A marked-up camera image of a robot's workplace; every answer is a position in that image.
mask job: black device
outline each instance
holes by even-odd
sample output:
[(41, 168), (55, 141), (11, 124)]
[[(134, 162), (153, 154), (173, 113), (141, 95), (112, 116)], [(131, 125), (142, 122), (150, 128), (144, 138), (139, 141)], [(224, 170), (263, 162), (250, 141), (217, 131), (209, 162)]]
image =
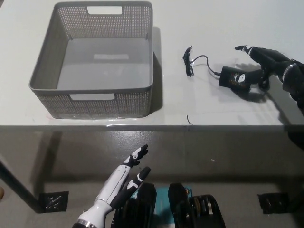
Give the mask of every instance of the black device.
[(168, 197), (176, 228), (226, 228), (213, 196), (188, 198), (183, 185), (175, 183), (170, 185)]
[(136, 199), (129, 199), (114, 214), (111, 228), (150, 228), (156, 203), (153, 184), (143, 183)]

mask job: charger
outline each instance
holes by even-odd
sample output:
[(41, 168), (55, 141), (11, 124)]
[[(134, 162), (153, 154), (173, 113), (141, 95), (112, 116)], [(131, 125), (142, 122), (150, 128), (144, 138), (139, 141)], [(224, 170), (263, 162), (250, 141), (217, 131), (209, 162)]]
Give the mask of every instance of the charger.
[(214, 75), (219, 76), (218, 84), (219, 86), (227, 87), (235, 91), (244, 91), (249, 92), (250, 86), (252, 83), (246, 81), (246, 71), (223, 66), (221, 73), (213, 71), (209, 66), (209, 59), (206, 55), (200, 55), (191, 61), (190, 52), (192, 50), (192, 46), (186, 49), (183, 60), (186, 66), (186, 74), (189, 77), (194, 76), (192, 64), (195, 60), (200, 57), (205, 57), (207, 60), (208, 69), (214, 73)]

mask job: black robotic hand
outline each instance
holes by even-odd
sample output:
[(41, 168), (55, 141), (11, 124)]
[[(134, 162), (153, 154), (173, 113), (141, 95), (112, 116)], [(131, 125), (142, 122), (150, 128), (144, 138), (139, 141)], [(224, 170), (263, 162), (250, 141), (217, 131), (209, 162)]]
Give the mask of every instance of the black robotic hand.
[(248, 72), (247, 83), (259, 83), (262, 87), (271, 75), (278, 75), (283, 90), (290, 93), (300, 109), (304, 109), (304, 64), (271, 49), (243, 45), (235, 50), (246, 52), (261, 65), (261, 70)]

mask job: white robotic hand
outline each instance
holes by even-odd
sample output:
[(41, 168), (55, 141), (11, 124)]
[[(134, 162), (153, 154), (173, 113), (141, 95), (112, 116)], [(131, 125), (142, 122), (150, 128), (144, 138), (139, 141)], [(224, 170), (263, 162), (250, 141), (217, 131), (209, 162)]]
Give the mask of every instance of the white robotic hand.
[(96, 197), (93, 206), (79, 216), (77, 223), (72, 228), (104, 228), (105, 217), (108, 213), (125, 204), (125, 202), (139, 188), (143, 180), (150, 172), (149, 167), (145, 167), (127, 185), (124, 184), (129, 176), (129, 170), (139, 164), (139, 160), (147, 154), (148, 145), (134, 151), (105, 182), (104, 187)]

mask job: robotic hand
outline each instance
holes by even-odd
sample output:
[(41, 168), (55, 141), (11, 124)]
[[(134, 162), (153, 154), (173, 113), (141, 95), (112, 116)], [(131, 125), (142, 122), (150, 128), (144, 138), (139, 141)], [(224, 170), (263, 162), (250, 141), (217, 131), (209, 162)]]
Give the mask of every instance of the robotic hand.
[(124, 186), (129, 176), (129, 170), (133, 166), (138, 165), (139, 160), (147, 154), (147, 147), (148, 145), (144, 145), (137, 149), (116, 168), (105, 182), (93, 206), (79, 216), (77, 223), (72, 228), (105, 227), (105, 217), (107, 214), (123, 206), (148, 176), (150, 168), (145, 167), (133, 180)]
[(244, 83), (259, 84), (261, 89), (267, 89), (269, 77), (277, 75), (283, 83), (283, 90), (290, 93), (300, 109), (304, 108), (304, 64), (271, 49), (238, 46), (235, 50), (246, 52), (261, 65), (260, 70), (243, 75)]

